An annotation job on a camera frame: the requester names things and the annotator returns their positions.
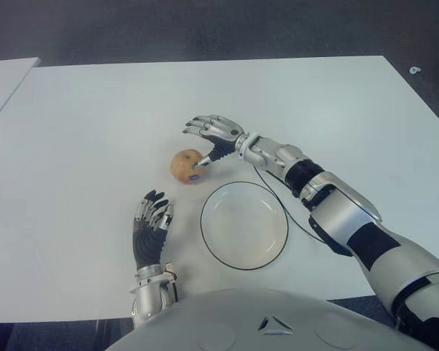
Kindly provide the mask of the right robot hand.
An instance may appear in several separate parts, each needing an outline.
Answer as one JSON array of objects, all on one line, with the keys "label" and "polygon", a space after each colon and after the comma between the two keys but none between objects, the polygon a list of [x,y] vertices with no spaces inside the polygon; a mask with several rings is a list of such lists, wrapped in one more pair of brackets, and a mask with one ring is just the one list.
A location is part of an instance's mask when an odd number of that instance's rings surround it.
[{"label": "right robot hand", "polygon": [[194,169],[199,170],[236,151],[237,140],[244,134],[235,121],[217,115],[196,116],[185,124],[182,131],[208,140],[213,149],[198,161]]}]

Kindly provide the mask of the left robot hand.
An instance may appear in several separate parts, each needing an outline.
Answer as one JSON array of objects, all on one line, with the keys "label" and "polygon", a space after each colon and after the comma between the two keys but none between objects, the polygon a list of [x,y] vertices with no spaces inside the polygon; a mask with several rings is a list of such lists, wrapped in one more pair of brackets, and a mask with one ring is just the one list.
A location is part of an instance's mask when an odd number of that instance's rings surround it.
[{"label": "left robot hand", "polygon": [[132,250],[137,270],[160,264],[173,220],[173,204],[164,192],[151,190],[139,202],[132,223]]}]

